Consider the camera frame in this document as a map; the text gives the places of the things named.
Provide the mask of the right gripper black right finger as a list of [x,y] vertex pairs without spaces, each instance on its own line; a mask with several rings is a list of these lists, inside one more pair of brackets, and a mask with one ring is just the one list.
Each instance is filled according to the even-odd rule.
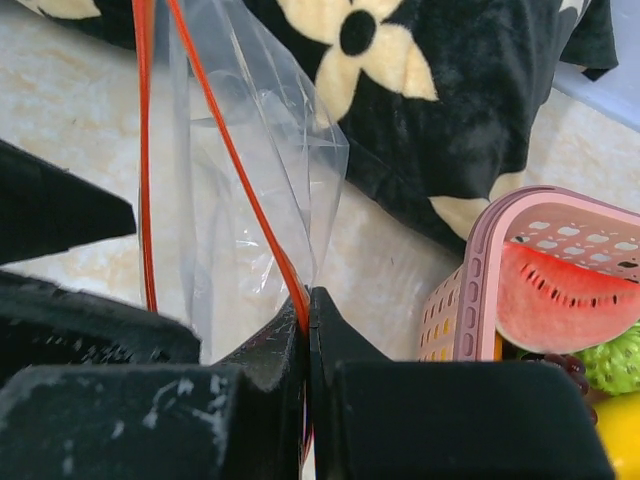
[[311,294],[320,479],[610,479],[577,386],[534,362],[398,362]]

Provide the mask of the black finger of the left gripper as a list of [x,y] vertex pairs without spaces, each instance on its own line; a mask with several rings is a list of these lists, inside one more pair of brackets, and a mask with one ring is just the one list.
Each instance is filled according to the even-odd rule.
[[3,264],[135,232],[133,208],[128,201],[1,142]]

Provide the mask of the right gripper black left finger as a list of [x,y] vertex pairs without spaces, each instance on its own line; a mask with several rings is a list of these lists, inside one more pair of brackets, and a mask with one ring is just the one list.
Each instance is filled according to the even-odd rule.
[[5,479],[298,479],[306,346],[291,304],[211,365],[183,324],[1,276]]

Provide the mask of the clear zip top bag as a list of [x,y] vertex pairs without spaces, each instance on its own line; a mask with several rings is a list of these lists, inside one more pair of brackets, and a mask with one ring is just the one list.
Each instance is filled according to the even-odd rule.
[[139,245],[147,307],[213,363],[313,287],[348,143],[241,1],[137,1]]

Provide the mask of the watermelon slice toy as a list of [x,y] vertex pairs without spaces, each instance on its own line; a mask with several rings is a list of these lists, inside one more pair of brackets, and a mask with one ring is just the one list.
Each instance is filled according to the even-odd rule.
[[503,246],[496,329],[535,353],[572,353],[612,340],[639,320],[639,286],[523,244]]

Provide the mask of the dark red grape bunch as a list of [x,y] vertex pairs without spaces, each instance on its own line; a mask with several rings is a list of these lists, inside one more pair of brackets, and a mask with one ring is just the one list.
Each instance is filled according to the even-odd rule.
[[590,391],[590,386],[586,379],[586,367],[584,366],[582,361],[573,355],[561,355],[554,353],[545,354],[542,360],[548,364],[559,367],[570,377],[570,379],[579,389],[583,400],[587,405],[592,423],[596,424],[598,422],[598,414],[591,405],[590,401],[587,399]]

